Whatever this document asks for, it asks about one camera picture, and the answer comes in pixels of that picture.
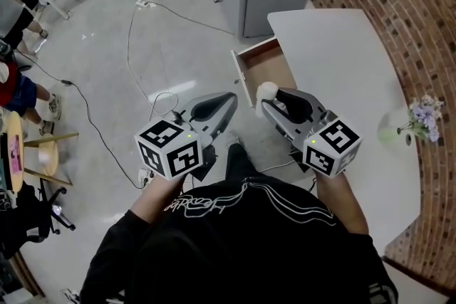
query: wooden stool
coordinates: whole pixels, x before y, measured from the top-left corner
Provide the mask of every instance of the wooden stool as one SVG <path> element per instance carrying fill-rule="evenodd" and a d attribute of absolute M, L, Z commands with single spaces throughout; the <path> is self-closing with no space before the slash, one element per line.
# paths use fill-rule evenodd
<path fill-rule="evenodd" d="M 18 113 L 12 112 L 10 114 L 10 116 L 8 117 L 8 125 L 6 127 L 6 134 L 8 137 L 8 146 L 10 145 L 10 142 L 13 140 L 13 138 L 16 138 L 16 136 L 18 136 L 18 138 L 19 138 L 19 154 L 21 156 L 22 171 L 20 171 L 17 174 L 13 174 L 13 170 L 12 170 L 12 166 L 11 166 L 11 158 L 10 158 L 10 156 L 8 158 L 10 175 L 11 175 L 11 184 L 12 184 L 14 192 L 18 192 L 22 188 L 22 181 L 24 180 L 23 172 L 26 172 L 27 174 L 30 174 L 30 175 L 33 175 L 36 177 L 40 177 L 42 179 L 48 180 L 49 182 L 53 182 L 55 184 L 66 185 L 66 186 L 72 185 L 70 182 L 65 182 L 63 180 L 52 177 L 52 175 L 54 175 L 56 173 L 57 167 L 58 167 L 58 149 L 57 149 L 56 141 L 65 140 L 66 138 L 79 136 L 79 133 L 70 133 L 68 135 L 62 135 L 62 136 L 46 135 L 46 136 L 44 136 L 44 138 L 41 138 L 39 140 L 28 141 L 28 142 L 24 143 L 23 138 L 22 138 L 21 117 L 19 116 Z M 46 163 L 46 165 L 43 168 L 44 174 L 40 174 L 39 172 L 27 169 L 25 167 L 24 147 L 35 147 L 35 148 L 38 148 L 38 153 L 39 153 L 39 150 L 41 150 L 45 153 L 48 153 L 49 156 L 51 156 L 51 160 L 49 161 L 49 163 Z"/>

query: flower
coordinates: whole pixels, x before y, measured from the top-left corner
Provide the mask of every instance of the flower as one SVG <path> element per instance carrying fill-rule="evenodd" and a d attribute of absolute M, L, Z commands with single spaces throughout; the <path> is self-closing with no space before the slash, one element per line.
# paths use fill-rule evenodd
<path fill-rule="evenodd" d="M 435 142 L 440 133 L 437 120 L 442 117 L 440 108 L 444 103 L 429 95 L 424 95 L 421 100 L 414 98 L 409 105 L 409 123 L 402 130 L 411 130 L 419 138 L 428 138 Z"/>
<path fill-rule="evenodd" d="M 437 128 L 433 128 L 429 131 L 429 140 L 431 142 L 437 142 L 440 137 L 440 133 Z"/>

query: curved white table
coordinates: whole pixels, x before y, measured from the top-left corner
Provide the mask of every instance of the curved white table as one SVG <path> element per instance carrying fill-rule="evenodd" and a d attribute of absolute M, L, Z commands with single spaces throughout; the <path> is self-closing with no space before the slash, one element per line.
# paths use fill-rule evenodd
<path fill-rule="evenodd" d="M 380 255 L 420 213 L 415 138 L 385 146 L 377 131 L 407 122 L 407 103 L 375 29 L 363 11 L 319 9 L 268 16 L 299 90 L 347 117 L 364 136 L 346 175 Z"/>

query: red shirt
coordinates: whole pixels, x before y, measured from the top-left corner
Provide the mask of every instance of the red shirt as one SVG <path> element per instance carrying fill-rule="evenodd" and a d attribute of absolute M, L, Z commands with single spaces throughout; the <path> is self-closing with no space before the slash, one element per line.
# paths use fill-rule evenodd
<path fill-rule="evenodd" d="M 13 98 L 16 92 L 17 65 L 15 62 L 5 63 L 8 66 L 9 75 L 5 83 L 0 83 L 0 105 L 4 107 Z"/>

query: blue shorts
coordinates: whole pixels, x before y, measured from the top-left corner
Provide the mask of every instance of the blue shorts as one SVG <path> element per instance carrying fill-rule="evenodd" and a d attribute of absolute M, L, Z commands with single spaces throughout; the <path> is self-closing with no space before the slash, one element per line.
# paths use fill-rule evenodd
<path fill-rule="evenodd" d="M 21 117 L 27 108 L 35 108 L 36 84 L 18 71 L 18 81 L 13 98 L 5 105 L 10 112 L 17 112 Z"/>

